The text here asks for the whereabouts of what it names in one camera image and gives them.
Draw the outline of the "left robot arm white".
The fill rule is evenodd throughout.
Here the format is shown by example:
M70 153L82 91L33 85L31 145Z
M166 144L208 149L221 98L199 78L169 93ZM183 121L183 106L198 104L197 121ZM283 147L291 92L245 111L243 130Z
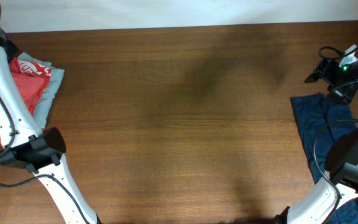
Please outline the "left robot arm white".
M17 51L0 27L0 165L33 173L32 178L18 184L39 180L65 223L99 223L98 215L86 203L71 176L61 132L57 128L44 131L16 87L9 62Z

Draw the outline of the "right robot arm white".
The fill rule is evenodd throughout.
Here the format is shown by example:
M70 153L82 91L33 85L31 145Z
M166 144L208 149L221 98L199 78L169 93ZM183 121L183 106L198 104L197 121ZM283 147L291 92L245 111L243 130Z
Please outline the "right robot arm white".
M291 99L315 185L274 223L358 223L358 45L322 57L306 79L318 80L327 95Z

